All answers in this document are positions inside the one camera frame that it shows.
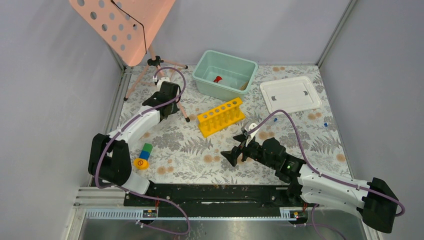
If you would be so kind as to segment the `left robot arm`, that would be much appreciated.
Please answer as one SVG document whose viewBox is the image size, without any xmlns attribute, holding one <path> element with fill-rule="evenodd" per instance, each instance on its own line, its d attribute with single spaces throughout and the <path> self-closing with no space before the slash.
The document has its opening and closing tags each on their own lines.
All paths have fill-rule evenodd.
<svg viewBox="0 0 424 240">
<path fill-rule="evenodd" d="M 148 130 L 178 112 L 180 95 L 178 84 L 164 81 L 130 120 L 108 134 L 95 135 L 91 143 L 88 173 L 135 192 L 136 199 L 144 206 L 152 204 L 155 192 L 149 188 L 151 182 L 147 178 L 133 171 L 130 148 Z"/>
</svg>

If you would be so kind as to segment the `yellow test tube rack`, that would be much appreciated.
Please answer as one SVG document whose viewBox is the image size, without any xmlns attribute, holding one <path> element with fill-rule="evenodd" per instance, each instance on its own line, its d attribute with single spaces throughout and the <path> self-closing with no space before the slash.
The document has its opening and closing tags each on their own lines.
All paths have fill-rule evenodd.
<svg viewBox="0 0 424 240">
<path fill-rule="evenodd" d="M 243 103 L 240 97 L 236 97 L 215 108 L 203 112 L 197 116 L 198 128 L 204 138 L 209 137 L 245 118 L 240 105 Z"/>
</svg>

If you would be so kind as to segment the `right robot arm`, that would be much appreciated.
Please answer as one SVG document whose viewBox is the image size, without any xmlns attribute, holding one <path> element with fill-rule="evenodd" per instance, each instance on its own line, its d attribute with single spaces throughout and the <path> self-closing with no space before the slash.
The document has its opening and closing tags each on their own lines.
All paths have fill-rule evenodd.
<svg viewBox="0 0 424 240">
<path fill-rule="evenodd" d="M 341 210 L 361 219 L 370 228 L 390 234 L 397 213 L 398 198 L 380 179 L 358 180 L 312 170 L 305 160 L 290 155 L 274 137 L 258 143 L 248 141 L 244 134 L 234 136 L 239 141 L 221 155 L 235 167 L 238 158 L 252 159 L 275 171 L 275 176 L 288 184 L 287 201 L 293 206 L 318 204 Z"/>
</svg>

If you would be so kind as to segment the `white wash bottle red cap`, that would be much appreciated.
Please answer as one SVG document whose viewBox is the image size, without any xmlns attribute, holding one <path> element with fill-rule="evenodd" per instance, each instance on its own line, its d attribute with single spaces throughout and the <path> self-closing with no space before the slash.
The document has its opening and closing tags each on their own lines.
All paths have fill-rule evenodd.
<svg viewBox="0 0 424 240">
<path fill-rule="evenodd" d="M 214 83 L 216 84 L 220 84 L 220 85 L 227 85 L 228 84 L 228 79 L 227 78 L 222 78 L 221 76 L 216 76 L 216 78 L 213 80 Z"/>
</svg>

